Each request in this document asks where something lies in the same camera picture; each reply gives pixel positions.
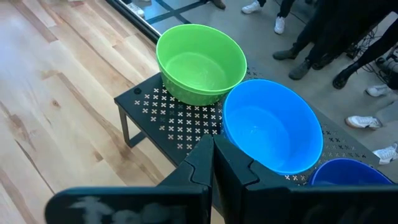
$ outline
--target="bowl rim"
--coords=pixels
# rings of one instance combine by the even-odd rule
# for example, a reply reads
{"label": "bowl rim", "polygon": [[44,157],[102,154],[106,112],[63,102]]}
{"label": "bowl rim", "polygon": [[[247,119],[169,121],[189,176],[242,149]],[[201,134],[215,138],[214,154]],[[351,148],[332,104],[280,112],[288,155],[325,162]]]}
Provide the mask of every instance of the bowl rim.
{"label": "bowl rim", "polygon": [[361,164],[361,166],[367,167],[367,168],[373,170],[374,172],[377,172],[378,174],[380,174],[381,176],[383,176],[388,182],[390,182],[390,183],[393,184],[393,182],[392,182],[388,177],[386,177],[382,172],[378,171],[377,169],[375,169],[375,168],[373,168],[373,167],[367,165],[367,164],[364,163],[364,162],[358,161],[358,160],[356,160],[356,159],[350,159],[350,158],[344,158],[344,157],[334,158],[334,159],[331,159],[331,160],[329,160],[329,161],[324,162],[320,167],[318,167],[317,169],[315,169],[315,170],[312,172],[312,174],[311,174],[311,176],[310,176],[310,179],[309,179],[308,183],[309,183],[310,185],[314,185],[315,177],[319,174],[319,171],[321,170],[321,168],[327,166],[328,164],[331,164],[331,163],[333,163],[333,162],[336,162],[336,161],[350,161],[350,162],[354,162],[354,163],[357,163],[357,164]]}
{"label": "bowl rim", "polygon": [[319,142],[319,147],[320,147],[321,149],[319,150],[319,152],[318,152],[318,154],[317,154],[317,156],[316,156],[317,159],[314,160],[309,166],[306,166],[305,168],[302,168],[302,169],[300,169],[300,170],[297,170],[297,171],[292,172],[292,171],[289,171],[289,170],[277,170],[277,169],[271,168],[271,167],[269,167],[269,166],[267,166],[267,165],[265,165],[265,164],[262,164],[262,163],[261,163],[261,164],[262,164],[263,166],[267,167],[268,169],[270,169],[270,170],[272,170],[272,171],[274,171],[274,172],[280,174],[280,175],[295,175],[295,174],[299,174],[299,173],[301,173],[301,172],[304,172],[304,171],[306,171],[306,170],[309,170],[311,167],[313,167],[313,166],[318,162],[318,160],[319,160],[319,158],[320,158],[320,156],[321,156],[321,154],[322,154],[322,151],[323,151],[323,135],[322,135],[321,125],[320,125],[320,123],[319,123],[319,120],[318,120],[317,116],[315,115],[315,113],[314,113],[313,110],[311,109],[310,105],[308,105],[308,103],[307,103],[300,95],[298,95],[296,92],[294,92],[294,91],[291,90],[290,88],[287,88],[287,87],[284,86],[284,85],[281,85],[281,84],[279,84],[279,83],[277,83],[277,82],[273,82],[273,81],[271,81],[271,80],[266,80],[266,79],[247,80],[247,81],[245,81],[245,82],[242,82],[242,83],[238,84],[235,88],[233,88],[233,89],[228,93],[228,95],[227,95],[227,97],[226,97],[226,99],[225,99],[225,101],[224,101],[224,105],[223,105],[223,119],[225,119],[225,123],[224,123],[224,124],[225,124],[225,129],[228,129],[228,130],[229,130],[229,127],[228,127],[228,119],[227,119],[227,116],[225,116],[225,114],[226,114],[226,112],[227,112],[227,110],[226,110],[226,105],[227,105],[227,103],[228,103],[228,101],[229,101],[229,98],[230,98],[231,94],[232,94],[234,91],[236,91],[236,90],[239,88],[239,86],[241,86],[241,85],[248,85],[247,83],[251,83],[251,82],[272,83],[272,84],[275,84],[275,85],[277,85],[277,86],[279,86],[279,87],[282,87],[283,89],[285,89],[285,90],[287,90],[287,91],[293,93],[295,96],[297,96],[297,98],[298,98],[300,101],[302,101],[302,103],[304,103],[304,105],[309,109],[310,116],[312,116],[313,118],[315,118],[315,120],[316,120],[317,123],[318,123],[318,125],[317,125],[315,128],[316,128],[316,130],[317,130],[317,133],[319,134],[319,140],[320,140],[320,142]]}
{"label": "bowl rim", "polygon": [[156,60],[157,60],[157,63],[159,64],[159,66],[161,67],[161,69],[167,72],[167,70],[165,69],[165,66],[164,66],[164,65],[162,64],[162,62],[159,60],[159,55],[158,55],[159,43],[161,43],[162,38],[163,38],[167,33],[171,32],[171,31],[174,30],[174,29],[180,29],[181,27],[185,27],[185,26],[201,27],[201,28],[205,28],[205,29],[214,30],[214,31],[217,31],[218,33],[222,34],[223,36],[225,36],[225,37],[226,37],[227,39],[229,39],[230,41],[232,41],[232,43],[233,43],[235,46],[238,47],[239,53],[241,53],[241,55],[243,56],[243,59],[244,59],[244,67],[245,67],[244,73],[243,73],[243,75],[241,75],[241,78],[240,78],[235,84],[231,85],[230,87],[227,87],[227,88],[224,88],[224,89],[220,89],[220,90],[202,90],[202,89],[199,89],[199,88],[195,88],[195,87],[186,85],[186,84],[184,84],[184,83],[178,81],[176,78],[174,78],[174,77],[171,76],[171,75],[166,75],[166,74],[165,74],[165,75],[166,75],[167,77],[170,77],[171,79],[173,79],[175,82],[177,82],[177,83],[179,83],[179,84],[181,84],[181,85],[183,85],[183,86],[186,86],[187,88],[189,88],[189,89],[191,89],[191,90],[200,91],[200,92],[203,92],[203,93],[210,93],[210,94],[212,94],[212,93],[213,93],[213,94],[225,93],[225,92],[227,92],[227,91],[230,91],[230,89],[234,88],[234,87],[235,87],[236,85],[238,85],[239,83],[241,83],[242,80],[244,79],[244,77],[246,76],[247,67],[248,67],[248,62],[247,62],[247,60],[246,60],[246,56],[245,56],[245,54],[244,54],[242,48],[238,45],[238,43],[235,42],[235,40],[233,40],[230,36],[228,36],[228,35],[225,34],[224,32],[222,32],[222,31],[220,31],[220,30],[218,30],[218,29],[209,27],[209,26],[201,25],[201,24],[181,24],[181,25],[178,25],[178,26],[175,26],[175,27],[172,27],[172,28],[166,30],[166,31],[160,36],[160,38],[159,38],[159,40],[157,41],[157,44],[156,44]]}

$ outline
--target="white sneaker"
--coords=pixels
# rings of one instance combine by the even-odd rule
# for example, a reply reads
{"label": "white sneaker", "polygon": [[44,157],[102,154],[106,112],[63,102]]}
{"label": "white sneaker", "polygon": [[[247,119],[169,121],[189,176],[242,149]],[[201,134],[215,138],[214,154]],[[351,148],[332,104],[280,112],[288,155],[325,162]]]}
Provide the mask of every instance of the white sneaker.
{"label": "white sneaker", "polygon": [[387,95],[390,92],[392,92],[392,90],[386,84],[374,85],[366,89],[366,93],[374,97]]}
{"label": "white sneaker", "polygon": [[346,124],[352,128],[381,128],[381,122],[372,116],[350,116],[345,119]]}
{"label": "white sneaker", "polygon": [[285,18],[280,17],[280,16],[276,17],[274,31],[275,31],[275,33],[277,33],[279,35],[284,33],[284,31],[285,31]]}
{"label": "white sneaker", "polygon": [[244,6],[242,8],[242,12],[245,14],[250,14],[252,12],[256,12],[256,11],[260,11],[260,10],[261,10],[261,6],[258,1],[254,1],[252,4],[250,4],[248,6]]}
{"label": "white sneaker", "polygon": [[140,7],[138,7],[137,5],[135,5],[134,3],[129,3],[128,5],[127,5],[127,7],[129,8],[129,9],[131,9],[135,14],[137,14],[139,17],[141,17],[141,18],[144,18],[144,11],[140,8]]}
{"label": "white sneaker", "polygon": [[394,159],[398,159],[397,147],[398,144],[395,142],[394,144],[385,149],[378,149],[373,151],[373,154],[377,155],[377,157],[380,158],[379,161],[380,165],[386,165],[389,164]]}

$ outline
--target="black shoe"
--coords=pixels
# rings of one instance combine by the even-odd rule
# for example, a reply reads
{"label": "black shoe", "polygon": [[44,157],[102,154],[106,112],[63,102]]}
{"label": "black shoe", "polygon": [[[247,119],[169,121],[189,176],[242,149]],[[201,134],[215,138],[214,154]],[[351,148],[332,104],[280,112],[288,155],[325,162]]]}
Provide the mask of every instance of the black shoe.
{"label": "black shoe", "polygon": [[276,60],[296,59],[297,54],[294,52],[294,49],[289,49],[275,52],[272,54],[272,57]]}
{"label": "black shoe", "polygon": [[214,5],[219,9],[225,9],[226,6],[222,0],[213,0]]}
{"label": "black shoe", "polygon": [[347,84],[348,79],[350,76],[356,72],[359,68],[361,68],[357,63],[354,63],[347,68],[345,68],[343,71],[341,71],[335,79],[333,79],[333,87],[336,89],[340,90],[344,88],[344,86]]}
{"label": "black shoe", "polygon": [[330,64],[333,60],[335,59],[335,56],[330,55],[330,54],[326,54],[324,55],[321,60],[317,63],[314,63],[312,65],[312,68],[314,70],[321,70],[323,69],[325,66],[327,66],[328,64]]}
{"label": "black shoe", "polygon": [[311,63],[309,60],[306,59],[303,63],[301,63],[298,67],[296,67],[289,73],[289,78],[293,80],[300,80],[308,73],[310,68]]}

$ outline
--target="shoe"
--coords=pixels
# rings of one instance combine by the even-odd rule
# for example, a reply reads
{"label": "shoe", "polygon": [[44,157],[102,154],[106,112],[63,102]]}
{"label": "shoe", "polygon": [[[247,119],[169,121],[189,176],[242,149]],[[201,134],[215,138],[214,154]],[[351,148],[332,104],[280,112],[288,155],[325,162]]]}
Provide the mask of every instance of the shoe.
{"label": "shoe", "polygon": [[394,144],[392,144],[387,148],[373,151],[373,154],[377,155],[377,157],[380,158],[379,161],[380,165],[386,165],[389,164],[394,159],[398,159],[397,147],[398,143],[395,142]]}
{"label": "shoe", "polygon": [[272,54],[275,60],[285,60],[285,59],[296,59],[297,54],[294,53],[294,49],[281,50]]}
{"label": "shoe", "polygon": [[244,6],[242,8],[242,12],[245,14],[250,14],[252,12],[256,12],[256,11],[260,11],[260,10],[261,10],[261,6],[258,1],[254,1],[252,4],[250,4],[248,6]]}
{"label": "shoe", "polygon": [[381,122],[372,116],[350,116],[345,119],[346,124],[352,128],[381,128]]}
{"label": "shoe", "polygon": [[144,11],[134,3],[129,3],[127,7],[131,9],[131,11],[137,14],[139,17],[144,18],[145,16]]}
{"label": "shoe", "polygon": [[280,17],[280,16],[276,17],[274,31],[275,31],[275,33],[277,33],[279,35],[284,33],[284,31],[285,31],[285,18]]}
{"label": "shoe", "polygon": [[214,5],[219,9],[225,9],[226,6],[222,0],[213,0]]}
{"label": "shoe", "polygon": [[335,56],[330,54],[325,54],[319,62],[315,62],[312,65],[312,69],[314,70],[321,70],[328,64],[330,64],[335,59]]}
{"label": "shoe", "polygon": [[344,88],[344,86],[346,86],[350,76],[354,72],[356,72],[359,68],[361,68],[361,66],[359,66],[358,63],[354,63],[354,64],[348,66],[347,68],[345,68],[343,71],[341,71],[335,77],[335,79],[333,79],[333,87],[335,87],[338,90]]}
{"label": "shoe", "polygon": [[308,73],[310,67],[311,63],[309,60],[306,59],[303,63],[301,63],[298,67],[296,67],[289,73],[289,78],[293,80],[302,79]]}
{"label": "shoe", "polygon": [[366,93],[373,97],[387,95],[390,92],[392,92],[392,90],[386,84],[374,85],[366,89]]}

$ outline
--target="plastic bowl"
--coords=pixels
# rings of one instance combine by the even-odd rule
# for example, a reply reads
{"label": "plastic bowl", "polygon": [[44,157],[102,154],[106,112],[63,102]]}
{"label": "plastic bowl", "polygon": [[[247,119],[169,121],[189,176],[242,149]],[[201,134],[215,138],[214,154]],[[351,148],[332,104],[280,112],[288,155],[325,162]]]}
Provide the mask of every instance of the plastic bowl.
{"label": "plastic bowl", "polygon": [[322,164],[309,180],[310,185],[393,184],[376,169],[354,159],[338,158]]}
{"label": "plastic bowl", "polygon": [[292,90],[268,80],[249,80],[228,94],[223,107],[225,136],[270,170],[298,174],[319,159],[320,124]]}
{"label": "plastic bowl", "polygon": [[185,87],[180,86],[178,83],[175,83],[173,80],[167,78],[164,73],[161,73],[161,77],[163,80],[163,84],[166,89],[170,92],[170,94],[176,97],[183,103],[193,105],[193,106],[205,106],[215,103],[222,99],[225,96],[224,94],[204,94],[204,93],[196,93],[192,90],[187,90]]}
{"label": "plastic bowl", "polygon": [[246,74],[246,58],[239,45],[203,25],[185,24],[167,30],[157,43],[156,56],[164,78],[196,94],[224,95]]}

